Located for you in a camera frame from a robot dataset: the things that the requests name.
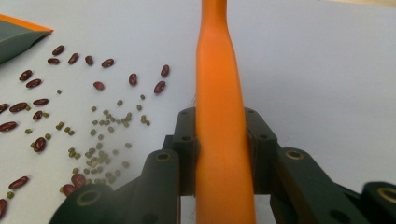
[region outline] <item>white table surface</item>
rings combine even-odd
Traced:
[[[119,148],[106,169],[123,160],[114,188],[140,175],[145,158],[160,149],[175,128],[177,113],[191,105],[195,94],[195,47],[200,1],[27,1],[3,0],[0,13],[48,26],[53,34],[12,61],[0,64],[0,103],[32,103],[49,98],[42,109],[48,119],[32,120],[30,112],[5,112],[0,123],[16,120],[19,127],[0,134],[0,198],[16,178],[28,175],[28,185],[10,200],[4,223],[47,223],[64,200],[59,187],[70,182],[74,167],[85,160],[68,158],[67,149],[85,152],[98,142],[89,135],[92,121],[104,109],[115,116],[134,113],[130,128],[116,126],[105,134],[106,149]],[[396,183],[396,11],[328,1],[229,1],[229,28],[238,60],[247,107],[257,110],[282,147],[310,153],[329,177],[361,192],[365,182]],[[59,45],[65,52],[59,65],[47,59]],[[67,64],[72,53],[80,59]],[[91,54],[95,65],[87,66]],[[107,69],[100,63],[114,58]],[[160,76],[162,66],[169,77]],[[34,71],[43,84],[27,90],[18,77]],[[128,76],[137,73],[132,88]],[[92,83],[106,84],[102,92]],[[152,93],[165,80],[161,95]],[[146,94],[141,101],[139,95]],[[121,99],[124,105],[118,107]],[[138,113],[137,104],[143,105]],[[93,105],[98,111],[91,112]],[[146,114],[151,126],[139,122]],[[74,136],[58,132],[64,121]],[[24,133],[32,128],[33,133]],[[29,145],[51,133],[47,149],[36,154]],[[123,144],[131,142],[126,149]],[[267,196],[257,196],[258,223],[274,223]],[[194,223],[192,197],[182,199],[182,223]]]

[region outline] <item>orange plastic strip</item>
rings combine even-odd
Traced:
[[[50,31],[50,32],[53,31],[50,28],[47,28],[47,27],[44,27],[44,26],[41,26],[41,25],[37,25],[37,24],[33,24],[33,23],[29,22],[29,21],[23,21],[23,20],[20,20],[20,19],[17,19],[17,18],[6,16],[6,15],[3,15],[3,14],[0,14],[0,21],[6,21],[6,22],[9,22],[9,23],[21,26],[23,28],[26,28],[26,29],[29,29],[29,30],[33,30],[33,31]]]
[[[203,0],[197,46],[198,224],[255,223],[248,136],[227,1]]]

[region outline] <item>red kidney bean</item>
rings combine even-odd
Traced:
[[[154,88],[154,93],[159,94],[163,91],[163,88],[165,88],[165,81],[160,81],[157,83],[157,85]]]
[[[0,114],[3,113],[5,110],[8,109],[8,104],[2,104],[0,105]]]
[[[5,199],[0,199],[0,219],[6,214],[7,211],[7,201]]]
[[[76,188],[71,184],[66,184],[62,187],[62,190],[64,191],[64,195],[66,195],[66,197],[68,197],[70,194],[72,194],[76,190]]]
[[[41,84],[41,79],[37,78],[37,79],[33,79],[32,81],[28,82],[26,84],[26,88],[32,89],[36,86],[39,86]]]
[[[105,89],[105,85],[100,81],[94,82],[93,86],[99,91],[102,91]]]
[[[107,68],[110,67],[114,64],[114,59],[107,59],[104,62],[102,62],[102,67]]]
[[[75,63],[77,60],[78,60],[78,58],[79,58],[79,55],[77,54],[77,53],[74,53],[73,55],[72,55],[72,57],[69,59],[69,64],[73,64],[73,63]]]
[[[35,114],[33,115],[33,119],[40,120],[42,116],[43,116],[43,111],[39,110],[35,112]]]
[[[129,76],[129,84],[135,86],[137,84],[137,74],[133,73]]]
[[[17,179],[16,181],[12,182],[8,188],[9,189],[18,189],[20,187],[22,187],[23,185],[25,185],[27,183],[27,181],[29,180],[29,177],[27,176],[23,176],[19,179]]]
[[[0,125],[0,132],[8,132],[15,129],[18,126],[17,122],[11,121]]]
[[[52,52],[52,55],[60,55],[62,52],[64,52],[64,46],[60,45]]]
[[[46,148],[46,144],[47,144],[47,141],[46,141],[45,138],[43,138],[43,137],[37,138],[37,140],[35,140],[35,149],[34,149],[34,151],[35,152],[43,151]]]
[[[85,186],[85,176],[82,174],[75,174],[72,176],[72,183],[76,187],[76,189],[79,189],[83,186]]]
[[[61,61],[59,61],[59,59],[56,59],[56,58],[50,58],[47,60],[47,62],[49,64],[59,64]]]
[[[10,107],[9,111],[12,113],[16,113],[21,110],[24,110],[26,108],[26,106],[27,106],[27,103],[25,103],[25,102],[18,103],[18,104],[15,104],[14,106]]]
[[[93,65],[93,58],[91,55],[85,57],[85,62],[87,63],[87,65],[91,66]]]
[[[163,70],[161,70],[161,76],[167,77],[169,75],[169,65],[166,64],[163,66]]]
[[[33,72],[31,70],[24,71],[20,76],[20,81],[26,81],[32,76]]]
[[[39,99],[39,100],[35,100],[33,102],[34,105],[46,105],[47,103],[49,103],[50,100],[49,99]]]

